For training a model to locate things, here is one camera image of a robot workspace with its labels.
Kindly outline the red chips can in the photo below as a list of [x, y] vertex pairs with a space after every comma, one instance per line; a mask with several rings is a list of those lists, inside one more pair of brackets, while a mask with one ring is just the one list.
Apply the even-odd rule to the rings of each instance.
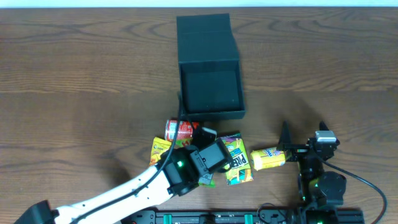
[[193, 130], [197, 128], [198, 125], [199, 122], [190, 123], [189, 121], [181, 121], [177, 129], [177, 120], [169, 119], [165, 125], [164, 138], [167, 141], [172, 141], [176, 131], [178, 131], [177, 140], [191, 138], [193, 135]]

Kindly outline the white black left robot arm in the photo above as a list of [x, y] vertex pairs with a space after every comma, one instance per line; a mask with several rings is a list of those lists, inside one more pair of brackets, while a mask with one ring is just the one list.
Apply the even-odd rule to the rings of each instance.
[[43, 200], [29, 207], [15, 224], [118, 222], [197, 188], [203, 175], [215, 171], [201, 153], [214, 151], [219, 144], [216, 131], [199, 126], [190, 145], [163, 153], [161, 160], [134, 179], [89, 200], [54, 210]]

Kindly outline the green Haribo gummy bag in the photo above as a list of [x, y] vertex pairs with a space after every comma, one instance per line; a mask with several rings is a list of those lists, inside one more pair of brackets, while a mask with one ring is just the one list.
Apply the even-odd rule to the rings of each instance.
[[[175, 142], [175, 148], [181, 148], [190, 145], [192, 141], [192, 138], [188, 139], [178, 139]], [[204, 176], [199, 178], [198, 183], [202, 186], [209, 187], [209, 188], [215, 188], [215, 181], [213, 180], [213, 174], [205, 174]]]

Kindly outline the green Pretz snack box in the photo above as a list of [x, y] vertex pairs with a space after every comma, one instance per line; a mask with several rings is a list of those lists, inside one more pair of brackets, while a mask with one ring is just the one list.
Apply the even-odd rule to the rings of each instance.
[[230, 170], [225, 173], [228, 185], [237, 185], [254, 180], [251, 165], [249, 163], [244, 141], [240, 133], [222, 136], [227, 150], [233, 158]]

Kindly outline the black box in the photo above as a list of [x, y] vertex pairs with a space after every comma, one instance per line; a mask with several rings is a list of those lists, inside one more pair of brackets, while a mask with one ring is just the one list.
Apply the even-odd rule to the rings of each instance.
[[178, 16], [177, 47], [183, 118], [243, 118], [241, 65], [229, 14]]

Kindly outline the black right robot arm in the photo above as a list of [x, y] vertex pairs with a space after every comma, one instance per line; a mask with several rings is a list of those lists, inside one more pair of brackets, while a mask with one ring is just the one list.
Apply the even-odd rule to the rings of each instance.
[[305, 144], [294, 144], [288, 123], [283, 122], [277, 150], [285, 154], [286, 162], [298, 164], [298, 192], [302, 199], [297, 208], [286, 212], [286, 223], [338, 223], [336, 208], [343, 204], [346, 177], [325, 171], [323, 165], [339, 145], [323, 121]]

